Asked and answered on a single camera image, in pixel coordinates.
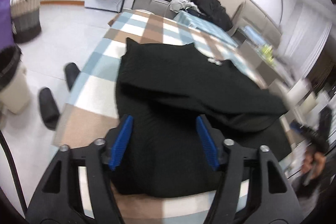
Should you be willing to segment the person's right hand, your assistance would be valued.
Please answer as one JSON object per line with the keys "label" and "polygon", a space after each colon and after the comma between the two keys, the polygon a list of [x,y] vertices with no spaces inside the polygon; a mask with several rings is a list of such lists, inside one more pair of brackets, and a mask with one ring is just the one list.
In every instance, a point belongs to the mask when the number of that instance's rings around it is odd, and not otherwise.
{"label": "person's right hand", "polygon": [[306,174],[311,170],[311,179],[315,179],[321,175],[326,163],[326,157],[320,152],[316,152],[314,155],[309,151],[305,152],[305,158],[302,162],[301,173]]}

